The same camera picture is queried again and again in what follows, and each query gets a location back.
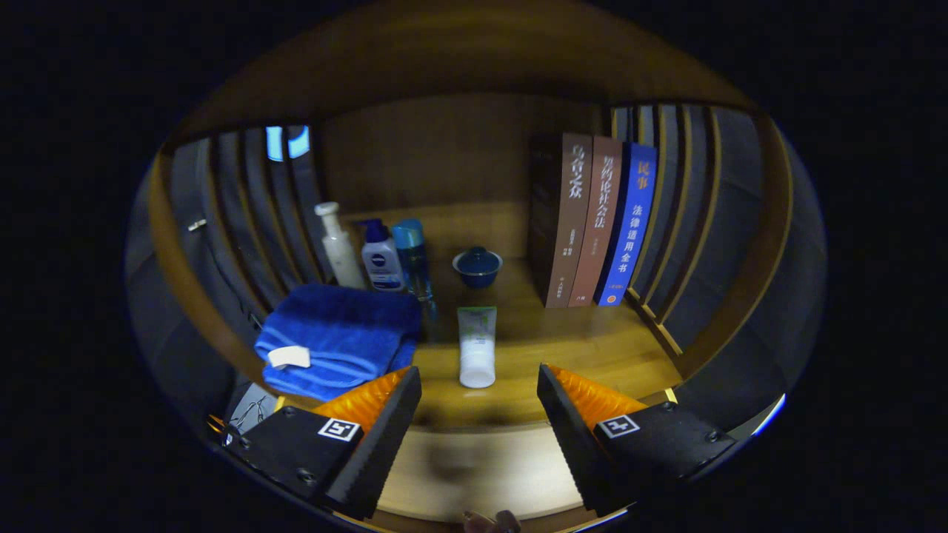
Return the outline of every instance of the blue bottle cap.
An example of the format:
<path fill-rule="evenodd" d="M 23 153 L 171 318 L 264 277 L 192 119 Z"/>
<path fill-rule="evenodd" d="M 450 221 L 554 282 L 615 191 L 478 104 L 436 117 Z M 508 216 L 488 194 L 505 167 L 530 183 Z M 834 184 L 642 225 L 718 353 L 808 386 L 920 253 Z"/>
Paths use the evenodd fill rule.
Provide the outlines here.
<path fill-rule="evenodd" d="M 389 229 L 382 224 L 381 218 L 360 220 L 356 224 L 365 226 L 365 242 L 367 243 L 381 243 L 389 238 Z"/>
<path fill-rule="evenodd" d="M 406 218 L 392 226 L 392 237 L 394 237 L 396 248 L 415 248 L 425 244 L 425 236 L 421 232 L 421 221 L 417 218 Z"/>
<path fill-rule="evenodd" d="M 462 274 L 483 276 L 493 274 L 501 267 L 501 260 L 484 247 L 474 247 L 461 254 L 457 268 Z"/>

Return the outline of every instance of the folded towel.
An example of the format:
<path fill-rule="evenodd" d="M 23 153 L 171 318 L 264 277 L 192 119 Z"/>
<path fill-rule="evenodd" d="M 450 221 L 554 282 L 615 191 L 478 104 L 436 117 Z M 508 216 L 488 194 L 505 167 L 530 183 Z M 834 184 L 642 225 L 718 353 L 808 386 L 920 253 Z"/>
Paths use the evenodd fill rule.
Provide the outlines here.
<path fill-rule="evenodd" d="M 264 381 L 294 395 L 329 401 L 411 365 L 421 334 L 421 305 L 411 295 L 334 285 L 303 285 L 266 318 L 254 349 L 309 349 L 310 366 L 264 367 Z"/>

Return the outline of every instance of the bowl lid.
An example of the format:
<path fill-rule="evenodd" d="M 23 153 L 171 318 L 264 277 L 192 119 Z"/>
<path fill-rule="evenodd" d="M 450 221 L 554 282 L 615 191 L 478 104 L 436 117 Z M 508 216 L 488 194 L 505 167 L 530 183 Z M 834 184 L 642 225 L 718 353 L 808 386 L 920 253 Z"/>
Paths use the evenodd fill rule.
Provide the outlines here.
<path fill-rule="evenodd" d="M 457 266 L 463 274 L 484 275 L 497 271 L 501 267 L 501 260 L 484 247 L 474 247 L 461 254 Z"/>

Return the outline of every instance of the blue book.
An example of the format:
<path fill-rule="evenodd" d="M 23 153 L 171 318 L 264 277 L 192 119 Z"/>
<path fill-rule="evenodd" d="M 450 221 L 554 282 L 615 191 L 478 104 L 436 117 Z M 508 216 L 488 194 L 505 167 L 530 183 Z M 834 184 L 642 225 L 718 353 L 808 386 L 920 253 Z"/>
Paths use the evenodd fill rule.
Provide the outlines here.
<path fill-rule="evenodd" d="M 603 266 L 593 300 L 599 305 L 618 305 L 629 287 L 629 280 L 639 260 L 645 237 L 648 214 L 655 193 L 658 152 L 651 146 L 627 142 L 623 147 L 623 173 L 619 186 L 619 203 L 624 208 L 616 214 L 609 241 L 609 254 Z"/>

